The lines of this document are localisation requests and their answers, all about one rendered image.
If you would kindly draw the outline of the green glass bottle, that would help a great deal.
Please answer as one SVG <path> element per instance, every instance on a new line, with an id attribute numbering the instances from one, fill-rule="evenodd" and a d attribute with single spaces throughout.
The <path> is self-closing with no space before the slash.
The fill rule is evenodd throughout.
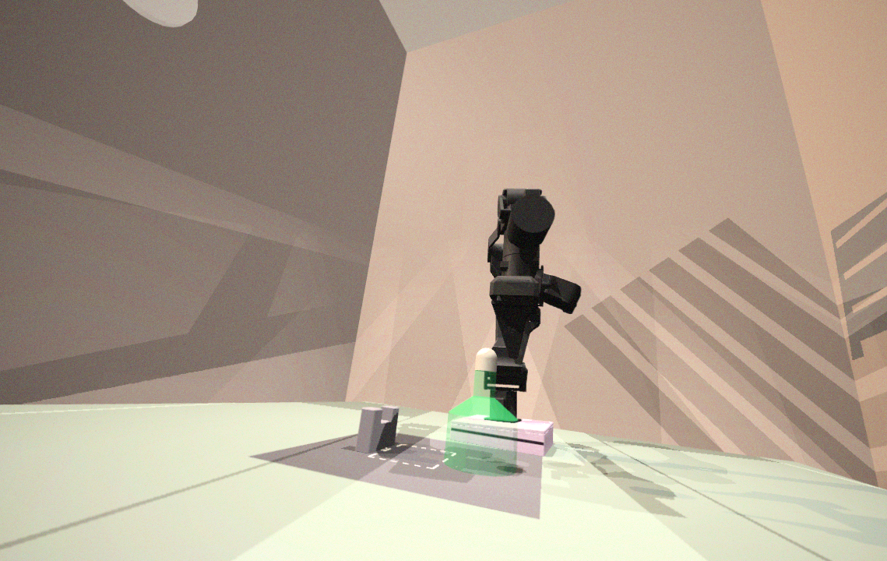
<path id="1" fill-rule="evenodd" d="M 491 477 L 516 474 L 518 424 L 495 399 L 498 358 L 477 352 L 473 396 L 448 411 L 444 463 L 448 468 Z"/>

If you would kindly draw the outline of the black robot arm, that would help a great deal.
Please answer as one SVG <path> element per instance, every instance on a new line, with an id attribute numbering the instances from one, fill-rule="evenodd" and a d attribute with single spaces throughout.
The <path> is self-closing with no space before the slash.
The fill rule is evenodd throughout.
<path id="1" fill-rule="evenodd" d="M 528 253 L 540 259 L 540 244 L 552 227 L 556 210 L 541 196 L 542 189 L 504 188 L 498 195 L 498 226 L 488 239 L 488 262 L 493 277 L 502 276 L 500 260 L 512 253 Z M 504 244 L 495 244 L 504 235 Z M 539 283 L 538 306 L 544 302 L 572 315 L 581 298 L 581 285 L 564 278 L 549 276 L 540 265 L 536 276 Z M 516 365 L 509 358 L 506 344 L 496 317 L 495 344 L 491 348 L 498 358 L 496 384 L 498 386 L 519 386 L 519 388 L 496 387 L 495 399 L 517 418 L 517 392 L 527 392 L 528 369 L 523 362 Z"/>

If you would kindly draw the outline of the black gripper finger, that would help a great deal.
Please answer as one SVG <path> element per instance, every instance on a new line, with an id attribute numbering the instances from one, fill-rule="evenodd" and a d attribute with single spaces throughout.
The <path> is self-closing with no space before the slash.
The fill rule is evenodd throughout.
<path id="1" fill-rule="evenodd" d="M 525 328 L 524 328 L 524 333 L 523 333 L 523 339 L 522 339 L 521 347 L 520 347 L 520 354 L 519 354 L 518 358 L 514 358 L 514 362 L 516 365 L 523 364 L 523 358 L 524 358 L 524 355 L 525 355 L 525 352 L 527 349 L 527 342 L 529 340 L 529 336 L 532 333 L 532 331 L 535 330 L 535 328 L 538 328 L 539 326 L 540 326 L 540 322 L 526 322 Z"/>
<path id="2" fill-rule="evenodd" d="M 538 309 L 538 302 L 491 301 L 509 358 L 518 358 L 527 317 Z"/>

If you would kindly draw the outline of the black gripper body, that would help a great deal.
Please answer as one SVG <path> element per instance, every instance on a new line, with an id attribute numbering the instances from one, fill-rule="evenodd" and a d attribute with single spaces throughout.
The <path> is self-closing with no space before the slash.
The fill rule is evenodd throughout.
<path id="1" fill-rule="evenodd" d="M 539 302 L 539 283 L 535 280 L 540 260 L 528 253 L 512 253 L 500 260 L 502 276 L 490 283 L 491 301 Z M 527 322 L 540 322 L 540 308 L 527 317 Z"/>

